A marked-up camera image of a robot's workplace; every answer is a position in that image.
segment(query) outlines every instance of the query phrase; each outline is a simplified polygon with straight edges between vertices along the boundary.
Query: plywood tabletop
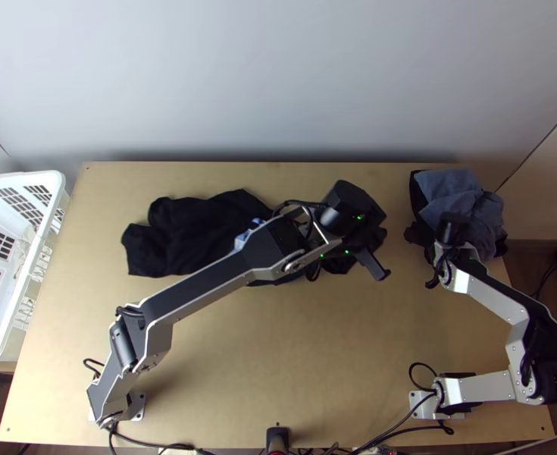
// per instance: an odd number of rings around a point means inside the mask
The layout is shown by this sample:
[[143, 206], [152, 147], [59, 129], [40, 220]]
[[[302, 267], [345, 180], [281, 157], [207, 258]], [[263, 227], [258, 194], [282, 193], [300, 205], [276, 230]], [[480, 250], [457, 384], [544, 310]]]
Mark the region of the plywood tabletop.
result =
[[[98, 445], [106, 431], [87, 420], [85, 357], [104, 360], [116, 306], [139, 301], [179, 277], [127, 274], [120, 236], [146, 219], [159, 196], [210, 197], [245, 188], [269, 206], [318, 200], [337, 179], [373, 196], [388, 218], [377, 251], [392, 274], [380, 283], [356, 265], [314, 283], [238, 290], [175, 325], [173, 348], [143, 375], [141, 422], [132, 437], [199, 447], [261, 447], [285, 425], [296, 447], [360, 445], [408, 412], [408, 366], [476, 372], [508, 365], [508, 326], [477, 302], [443, 289], [421, 248], [402, 233], [412, 220], [408, 175], [427, 164], [91, 162], [83, 166], [39, 294], [0, 428], [0, 441]], [[491, 273], [507, 281], [501, 260]], [[441, 431], [391, 444], [515, 441], [553, 435], [546, 406], [488, 403]], [[427, 425], [410, 422], [408, 425]]]

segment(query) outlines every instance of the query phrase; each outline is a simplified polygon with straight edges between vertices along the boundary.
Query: gray cloth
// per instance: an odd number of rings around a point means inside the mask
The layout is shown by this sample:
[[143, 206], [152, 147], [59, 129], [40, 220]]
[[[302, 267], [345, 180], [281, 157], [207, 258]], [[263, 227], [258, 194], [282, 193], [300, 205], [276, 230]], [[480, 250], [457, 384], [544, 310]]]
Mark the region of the gray cloth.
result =
[[427, 199], [419, 215], [436, 230], [444, 212], [470, 218], [466, 240], [476, 247], [480, 260], [495, 257], [495, 242], [507, 235], [503, 227], [503, 200], [484, 191], [470, 169], [440, 169], [415, 174]]

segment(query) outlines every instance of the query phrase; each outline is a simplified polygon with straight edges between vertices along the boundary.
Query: white laundry basket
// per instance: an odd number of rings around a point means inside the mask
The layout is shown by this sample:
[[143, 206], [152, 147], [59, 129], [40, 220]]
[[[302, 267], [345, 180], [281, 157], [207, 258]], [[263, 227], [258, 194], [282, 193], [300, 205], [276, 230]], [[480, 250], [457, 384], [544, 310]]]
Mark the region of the white laundry basket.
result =
[[57, 171], [0, 174], [0, 360], [15, 361], [69, 197]]

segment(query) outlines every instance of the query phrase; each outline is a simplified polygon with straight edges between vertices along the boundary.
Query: black cloth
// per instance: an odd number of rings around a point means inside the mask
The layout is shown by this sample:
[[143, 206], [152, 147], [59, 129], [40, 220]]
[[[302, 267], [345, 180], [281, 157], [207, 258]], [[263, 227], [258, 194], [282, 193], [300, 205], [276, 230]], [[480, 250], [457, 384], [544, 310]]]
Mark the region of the black cloth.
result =
[[130, 275], [187, 275], [221, 259], [234, 237], [268, 220], [272, 211], [245, 190], [210, 199], [161, 197], [149, 208], [149, 226], [129, 224], [122, 236]]

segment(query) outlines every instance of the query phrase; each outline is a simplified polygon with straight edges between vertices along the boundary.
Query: aluminum arm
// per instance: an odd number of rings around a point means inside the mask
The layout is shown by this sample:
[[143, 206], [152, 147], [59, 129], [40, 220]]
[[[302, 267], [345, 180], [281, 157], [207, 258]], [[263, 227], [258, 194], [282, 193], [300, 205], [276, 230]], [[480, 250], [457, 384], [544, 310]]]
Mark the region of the aluminum arm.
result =
[[[171, 348], [173, 325], [253, 281], [277, 281], [332, 255], [354, 256], [376, 280], [385, 270], [372, 252], [386, 235], [385, 213], [363, 190], [339, 180], [314, 211], [302, 206], [238, 236], [235, 249], [188, 278], [117, 309], [110, 326], [111, 352], [87, 389], [92, 419], [108, 427], [143, 417], [145, 395], [132, 391]], [[296, 221], [306, 214], [307, 223]]]
[[[505, 351], [507, 369], [485, 375], [446, 373], [436, 377], [418, 419], [462, 418], [485, 401], [557, 403], [557, 321], [541, 303], [488, 275], [476, 249], [466, 243], [434, 244], [434, 267], [442, 286], [467, 294], [511, 325]], [[411, 408], [429, 393], [409, 393]]]
[[110, 327], [111, 352], [101, 377], [87, 390], [94, 420], [100, 426], [142, 416], [142, 403], [131, 393], [137, 376], [157, 366], [171, 348], [173, 325], [221, 297], [264, 280], [276, 281], [298, 271], [341, 244], [324, 237], [306, 251], [304, 237], [285, 216], [254, 229], [240, 249], [188, 278], [125, 307]]

